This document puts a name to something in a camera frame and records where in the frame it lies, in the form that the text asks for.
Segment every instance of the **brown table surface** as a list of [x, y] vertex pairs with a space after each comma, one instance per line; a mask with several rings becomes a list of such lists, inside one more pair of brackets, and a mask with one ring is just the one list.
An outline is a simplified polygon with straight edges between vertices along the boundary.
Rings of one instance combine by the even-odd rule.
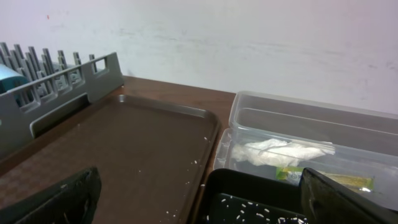
[[[206, 165], [205, 173], [201, 183], [205, 183], [208, 175], [213, 170], [213, 163], [216, 154], [216, 147], [221, 137], [222, 131], [228, 127], [229, 112], [235, 97], [234, 93], [227, 93], [222, 91], [207, 90], [203, 88], [196, 88], [191, 86], [177, 85], [171, 83], [157, 82], [152, 80], [145, 80], [141, 78], [124, 77], [124, 86], [114, 90], [106, 97], [114, 95], [131, 95], [143, 98], [150, 98], [154, 100], [162, 100], [171, 103], [176, 103], [185, 106], [191, 106], [203, 110], [213, 112], [221, 121], [221, 129], [219, 131], [218, 138], [215, 141], [210, 158]], [[34, 141], [30, 142], [26, 147], [17, 151], [5, 161], [0, 163], [0, 176], [13, 169], [15, 166], [24, 162], [30, 156], [39, 152], [50, 143], [54, 142], [59, 137], [66, 134], [71, 128], [75, 127], [76, 124], [87, 117], [87, 110], [83, 110], [69, 117], [56, 127], [47, 131], [43, 135], [39, 136]], [[197, 211], [199, 201], [203, 193], [203, 188], [199, 188], [196, 194], [196, 200], [191, 210], [192, 212]]]

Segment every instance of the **brown plastic tray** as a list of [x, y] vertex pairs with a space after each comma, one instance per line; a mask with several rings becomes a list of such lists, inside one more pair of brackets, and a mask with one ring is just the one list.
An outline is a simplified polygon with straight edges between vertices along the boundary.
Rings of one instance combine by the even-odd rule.
[[185, 223], [220, 128], [217, 117], [124, 95], [80, 113], [68, 121], [69, 131], [0, 177], [0, 208], [96, 166], [103, 187], [93, 223]]

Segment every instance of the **wooden table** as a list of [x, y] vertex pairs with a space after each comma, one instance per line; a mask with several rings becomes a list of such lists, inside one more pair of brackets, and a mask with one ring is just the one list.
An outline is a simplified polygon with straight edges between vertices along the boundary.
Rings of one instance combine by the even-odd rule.
[[[124, 86], [114, 90], [110, 95], [124, 94], [163, 100], [180, 105], [209, 110], [217, 115], [221, 121], [221, 130], [207, 163], [205, 174], [205, 178], [207, 178], [208, 174], [213, 170], [213, 163], [216, 154], [215, 148], [218, 145], [222, 131], [228, 127], [229, 112], [231, 110], [235, 94], [133, 77], [124, 77], [124, 82]], [[0, 176], [4, 175], [13, 167], [66, 133], [70, 128], [72, 128], [71, 124], [75, 123], [74, 121], [78, 119], [81, 119], [80, 113], [68, 118], [51, 131], [35, 139], [35, 141], [28, 144], [24, 149], [7, 158], [6, 161], [0, 163]]]

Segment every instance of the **dish rack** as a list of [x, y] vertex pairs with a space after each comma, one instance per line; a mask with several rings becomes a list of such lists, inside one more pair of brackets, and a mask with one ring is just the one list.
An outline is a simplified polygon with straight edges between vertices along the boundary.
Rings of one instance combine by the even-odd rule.
[[[43, 49], [39, 60], [34, 47], [24, 55], [18, 44], [14, 50], [6, 43], [0, 46], [0, 67], [7, 70], [6, 79], [0, 74], [0, 86], [11, 80], [12, 87], [0, 88], [0, 159], [67, 114], [98, 101], [124, 83], [116, 52], [98, 58], [90, 55], [86, 63], [74, 52], [75, 64], [68, 65], [62, 50], [58, 51], [58, 63], [54, 63], [48, 49]], [[101, 62], [104, 69], [97, 66]]]

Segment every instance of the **black plastic tray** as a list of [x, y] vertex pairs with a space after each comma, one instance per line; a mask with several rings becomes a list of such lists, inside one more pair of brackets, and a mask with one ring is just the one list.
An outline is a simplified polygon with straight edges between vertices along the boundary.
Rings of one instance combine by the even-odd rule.
[[213, 171], [195, 223], [306, 223], [300, 189], [229, 169]]

